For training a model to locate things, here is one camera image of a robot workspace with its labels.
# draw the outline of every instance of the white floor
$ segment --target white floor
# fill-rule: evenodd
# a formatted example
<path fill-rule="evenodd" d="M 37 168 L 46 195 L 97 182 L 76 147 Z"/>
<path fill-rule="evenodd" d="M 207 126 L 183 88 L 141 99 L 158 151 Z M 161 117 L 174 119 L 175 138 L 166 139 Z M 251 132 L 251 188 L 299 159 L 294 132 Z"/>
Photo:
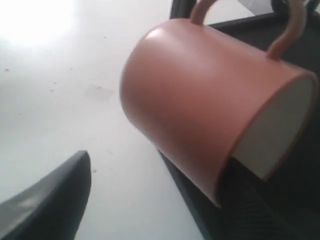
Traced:
<path fill-rule="evenodd" d="M 202 240 L 154 146 L 125 118 L 122 67 L 170 0 L 0 0 L 0 202 L 77 150 L 92 189 L 77 240 Z M 252 16 L 221 0 L 207 23 Z"/>

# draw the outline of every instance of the mug handle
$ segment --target mug handle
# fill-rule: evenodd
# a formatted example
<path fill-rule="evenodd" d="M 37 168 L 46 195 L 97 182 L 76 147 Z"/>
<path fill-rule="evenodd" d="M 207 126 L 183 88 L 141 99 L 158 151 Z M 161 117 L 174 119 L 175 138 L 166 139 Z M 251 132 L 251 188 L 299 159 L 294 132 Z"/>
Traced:
<path fill-rule="evenodd" d="M 217 0 L 200 0 L 191 12 L 190 21 L 193 24 L 202 26 L 209 8 Z M 283 53 L 303 33 L 307 22 L 307 11 L 302 0 L 288 0 L 290 17 L 288 25 L 283 32 L 268 48 L 266 57 L 272 60 L 280 60 Z"/>

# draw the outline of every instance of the white tile floor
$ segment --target white tile floor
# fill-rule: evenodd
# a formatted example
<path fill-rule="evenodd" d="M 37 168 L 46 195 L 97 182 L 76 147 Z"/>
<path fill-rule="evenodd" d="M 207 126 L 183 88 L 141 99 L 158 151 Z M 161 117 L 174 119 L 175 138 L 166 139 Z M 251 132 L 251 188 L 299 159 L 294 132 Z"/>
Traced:
<path fill-rule="evenodd" d="M 170 0 L 0 0 L 0 202 L 77 150 L 92 189 L 77 240 L 201 240 L 153 145 L 125 118 L 122 67 Z M 207 23 L 252 16 L 221 0 Z"/>

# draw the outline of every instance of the terracotta mug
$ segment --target terracotta mug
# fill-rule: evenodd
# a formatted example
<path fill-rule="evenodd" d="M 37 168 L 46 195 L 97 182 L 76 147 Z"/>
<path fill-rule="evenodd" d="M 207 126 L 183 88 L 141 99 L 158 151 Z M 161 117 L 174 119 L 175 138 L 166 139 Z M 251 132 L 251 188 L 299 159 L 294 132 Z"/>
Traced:
<path fill-rule="evenodd" d="M 168 20 L 137 44 L 120 88 L 127 118 L 206 196 L 230 156 L 265 180 L 280 165 L 317 97 L 314 73 L 281 61 L 301 35 L 306 10 L 290 0 L 287 29 L 267 53 L 203 25 L 216 0 L 191 19 Z"/>

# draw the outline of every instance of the pink mug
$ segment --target pink mug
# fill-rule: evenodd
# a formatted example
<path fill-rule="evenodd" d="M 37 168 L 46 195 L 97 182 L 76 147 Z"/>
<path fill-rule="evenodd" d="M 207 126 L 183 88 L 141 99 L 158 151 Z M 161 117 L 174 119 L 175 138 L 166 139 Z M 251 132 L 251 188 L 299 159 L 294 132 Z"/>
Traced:
<path fill-rule="evenodd" d="M 306 10 L 290 0 L 287 29 L 267 53 L 204 26 L 216 0 L 191 19 L 168 20 L 137 44 L 120 97 L 130 120 L 212 202 L 230 156 L 262 180 L 281 164 L 317 97 L 314 73 L 281 61 L 301 35 Z"/>

